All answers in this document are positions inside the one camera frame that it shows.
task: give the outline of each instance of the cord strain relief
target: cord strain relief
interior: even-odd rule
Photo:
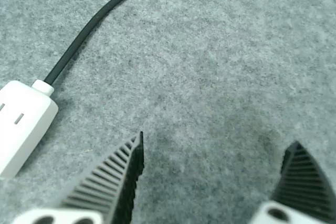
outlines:
[[[36,80],[32,85],[32,88],[36,89],[37,91],[40,91],[41,93],[45,94],[48,97],[50,97],[55,90],[52,86],[41,80]]]

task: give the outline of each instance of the white power strip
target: white power strip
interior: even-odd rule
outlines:
[[[12,178],[48,130],[58,107],[54,88],[37,80],[32,87],[11,81],[0,90],[0,178]]]

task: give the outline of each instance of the carpet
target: carpet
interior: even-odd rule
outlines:
[[[0,87],[43,79],[109,0],[0,0]],[[299,140],[336,188],[336,0],[127,0],[55,82],[0,223],[144,131],[132,223],[247,223]]]

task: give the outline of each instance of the power strip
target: power strip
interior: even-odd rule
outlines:
[[[53,91],[41,80],[0,90],[0,178],[14,177],[48,130],[58,112]]]

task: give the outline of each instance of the black cable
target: black cable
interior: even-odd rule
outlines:
[[[86,24],[83,30],[78,34],[76,39],[71,43],[70,47],[66,50],[66,52],[62,55],[59,61],[56,63],[54,68],[50,71],[48,76],[44,79],[44,82],[52,85],[53,82],[57,79],[59,74],[62,72],[64,67],[67,65],[69,60],[75,55],[78,48],[88,37],[90,32],[95,28],[95,26],[101,21],[102,18],[105,17],[114,7],[116,7],[123,0],[111,0],[108,2],[102,9],[100,9]]]

